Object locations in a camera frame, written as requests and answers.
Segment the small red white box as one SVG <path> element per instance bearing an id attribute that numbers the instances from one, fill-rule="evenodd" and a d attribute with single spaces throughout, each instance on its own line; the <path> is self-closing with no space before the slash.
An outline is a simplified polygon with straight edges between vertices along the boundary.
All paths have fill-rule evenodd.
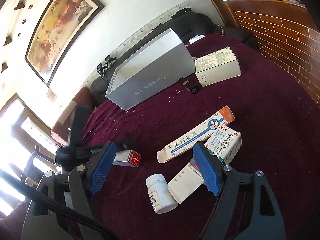
<path id="1" fill-rule="evenodd" d="M 120 151 L 116 153 L 113 165 L 138 167 L 141 161 L 141 155 L 133 150 Z"/>

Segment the green white medicine box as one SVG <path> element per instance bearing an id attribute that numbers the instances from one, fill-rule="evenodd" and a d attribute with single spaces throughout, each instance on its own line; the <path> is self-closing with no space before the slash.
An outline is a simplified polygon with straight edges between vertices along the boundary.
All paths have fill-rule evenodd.
<path id="1" fill-rule="evenodd" d="M 241 133 L 225 125 L 219 125 L 204 146 L 221 163 L 229 165 L 242 146 Z"/>

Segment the long blue white ointment box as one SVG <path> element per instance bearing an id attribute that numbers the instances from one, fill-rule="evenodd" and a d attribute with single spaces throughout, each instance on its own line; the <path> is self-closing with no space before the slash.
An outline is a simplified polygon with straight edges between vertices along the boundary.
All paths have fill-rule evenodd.
<path id="1" fill-rule="evenodd" d="M 200 123 L 189 132 L 170 142 L 157 152 L 157 160 L 160 164 L 187 152 L 198 141 L 208 139 L 221 125 L 228 126 L 235 121 L 235 116 L 228 106 L 222 107 L 204 122 Z"/>

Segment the white pill bottle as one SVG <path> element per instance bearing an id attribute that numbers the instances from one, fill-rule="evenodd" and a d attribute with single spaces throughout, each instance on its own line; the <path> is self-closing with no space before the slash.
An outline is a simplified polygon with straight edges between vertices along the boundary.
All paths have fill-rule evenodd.
<path id="1" fill-rule="evenodd" d="M 178 203 L 170 194 L 168 184 L 162 174 L 153 174 L 149 176 L 145 183 L 155 213 L 167 213 L 178 206 Z"/>

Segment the maroon velvet bedspread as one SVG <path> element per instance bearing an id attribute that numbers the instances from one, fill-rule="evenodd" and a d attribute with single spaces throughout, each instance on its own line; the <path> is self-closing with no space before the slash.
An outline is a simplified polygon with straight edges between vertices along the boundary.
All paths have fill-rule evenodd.
<path id="1" fill-rule="evenodd" d="M 87 146 L 106 146 L 93 204 L 119 239 L 319 239 L 319 107 L 282 68 L 232 38 L 187 48 L 219 52 L 240 73 L 193 94 L 169 75 L 112 92 L 93 111 Z"/>

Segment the small black object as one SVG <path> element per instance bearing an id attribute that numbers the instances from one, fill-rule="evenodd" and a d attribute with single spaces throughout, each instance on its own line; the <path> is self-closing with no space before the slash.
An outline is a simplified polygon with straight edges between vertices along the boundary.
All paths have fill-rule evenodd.
<path id="1" fill-rule="evenodd" d="M 186 79 L 184 77 L 180 78 L 178 80 L 178 83 L 182 85 L 187 91 L 189 91 L 191 94 L 196 94 L 198 93 L 202 87 L 199 83 L 199 81 L 191 80 L 191 79 Z"/>

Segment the white beige medicine carton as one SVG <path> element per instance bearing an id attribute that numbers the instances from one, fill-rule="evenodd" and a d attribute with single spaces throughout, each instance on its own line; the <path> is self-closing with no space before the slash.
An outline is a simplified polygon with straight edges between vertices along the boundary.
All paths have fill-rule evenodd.
<path id="1" fill-rule="evenodd" d="M 231 48 L 195 59 L 195 74 L 202 87 L 241 76 L 239 61 Z"/>

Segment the silver shoe box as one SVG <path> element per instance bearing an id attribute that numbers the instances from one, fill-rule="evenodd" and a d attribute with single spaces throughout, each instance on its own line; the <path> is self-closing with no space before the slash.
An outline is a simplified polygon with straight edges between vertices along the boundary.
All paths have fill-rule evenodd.
<path id="1" fill-rule="evenodd" d="M 194 71 L 194 59 L 184 43 L 167 29 L 116 68 L 105 97 L 127 111 Z"/>

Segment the brick pattern wooden cabinet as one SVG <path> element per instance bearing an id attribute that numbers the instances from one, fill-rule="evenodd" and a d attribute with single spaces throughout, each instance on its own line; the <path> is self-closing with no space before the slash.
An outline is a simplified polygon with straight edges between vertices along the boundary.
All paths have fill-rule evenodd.
<path id="1" fill-rule="evenodd" d="M 229 27 L 251 31 L 259 51 L 319 103 L 319 30 L 305 6 L 277 0 L 211 0 Z"/>

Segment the framed wall painting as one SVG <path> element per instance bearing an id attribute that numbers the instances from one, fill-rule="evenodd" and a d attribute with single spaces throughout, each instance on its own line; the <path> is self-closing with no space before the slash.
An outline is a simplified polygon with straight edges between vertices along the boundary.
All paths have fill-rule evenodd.
<path id="1" fill-rule="evenodd" d="M 24 57 L 47 87 L 72 44 L 102 9 L 99 0 L 50 0 Z"/>

